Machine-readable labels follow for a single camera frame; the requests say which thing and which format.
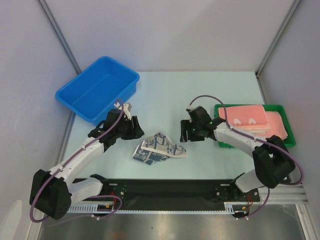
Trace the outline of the light pink embroidered towel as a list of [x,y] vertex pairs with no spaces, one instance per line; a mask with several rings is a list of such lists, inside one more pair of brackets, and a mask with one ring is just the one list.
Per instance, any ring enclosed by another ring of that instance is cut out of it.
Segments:
[[271,126],[269,123],[258,124],[254,122],[251,122],[249,125],[240,125],[237,127],[241,130],[254,132],[254,133],[267,132],[268,130],[271,129]]

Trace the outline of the aluminium frame rail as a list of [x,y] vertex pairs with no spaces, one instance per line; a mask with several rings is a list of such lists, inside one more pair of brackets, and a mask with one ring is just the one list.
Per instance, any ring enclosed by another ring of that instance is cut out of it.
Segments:
[[307,205],[309,203],[302,184],[283,185],[270,189],[267,204],[273,205]]

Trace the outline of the green plastic tray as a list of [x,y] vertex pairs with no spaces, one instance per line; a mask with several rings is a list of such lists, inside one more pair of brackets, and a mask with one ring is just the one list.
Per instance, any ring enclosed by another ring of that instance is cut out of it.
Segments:
[[[234,106],[246,106],[246,105],[250,105],[250,104],[226,104],[225,106],[228,107],[234,107]],[[284,129],[287,133],[287,137],[285,139],[283,139],[283,143],[285,144],[286,147],[294,147],[296,145],[296,140],[291,128],[291,125],[289,123],[287,114],[285,109],[283,108],[282,105],[279,104],[262,104],[264,110],[266,112],[278,112],[279,115],[281,116],[282,119],[282,123],[284,126]],[[219,108],[222,108],[221,104],[216,104],[214,106],[214,117],[219,117]],[[220,148],[233,148],[232,145],[227,144],[225,142],[218,142],[218,146]]]

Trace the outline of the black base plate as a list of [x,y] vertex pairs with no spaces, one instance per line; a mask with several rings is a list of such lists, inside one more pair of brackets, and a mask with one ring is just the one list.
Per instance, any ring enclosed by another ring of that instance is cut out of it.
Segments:
[[260,202],[256,188],[243,193],[231,179],[109,179],[98,201],[107,194],[122,199],[123,211],[220,211],[225,203]]

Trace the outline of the patterned towel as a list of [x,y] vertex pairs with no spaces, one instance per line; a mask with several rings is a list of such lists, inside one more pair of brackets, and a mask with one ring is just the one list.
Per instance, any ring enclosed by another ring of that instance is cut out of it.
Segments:
[[135,149],[132,158],[151,166],[170,158],[186,158],[186,149],[174,143],[166,134],[158,132],[147,136]]

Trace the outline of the blue plastic bin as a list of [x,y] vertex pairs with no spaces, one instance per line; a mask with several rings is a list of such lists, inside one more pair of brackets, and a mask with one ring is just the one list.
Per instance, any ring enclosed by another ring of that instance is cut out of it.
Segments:
[[129,100],[140,75],[120,62],[103,56],[60,88],[56,99],[86,122],[96,126],[106,119],[117,99]]

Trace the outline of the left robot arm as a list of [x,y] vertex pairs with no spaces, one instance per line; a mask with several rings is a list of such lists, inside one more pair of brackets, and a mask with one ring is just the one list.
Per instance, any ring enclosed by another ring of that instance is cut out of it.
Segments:
[[71,206],[86,200],[114,198],[110,181],[92,174],[75,182],[77,176],[97,157],[105,153],[118,139],[134,140],[144,135],[137,116],[121,109],[112,109],[87,135],[82,146],[68,159],[50,170],[38,170],[32,180],[29,204],[30,219],[36,223],[34,210],[47,218],[61,219]]

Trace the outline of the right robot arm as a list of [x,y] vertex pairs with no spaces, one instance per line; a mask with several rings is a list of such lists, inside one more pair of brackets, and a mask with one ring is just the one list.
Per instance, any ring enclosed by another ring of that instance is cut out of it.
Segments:
[[269,138],[238,130],[220,117],[211,118],[202,106],[186,109],[189,119],[180,121],[180,142],[199,142],[212,139],[241,150],[253,159],[254,169],[236,177],[230,195],[242,201],[249,191],[261,187],[274,189],[295,170],[283,140],[276,135]]

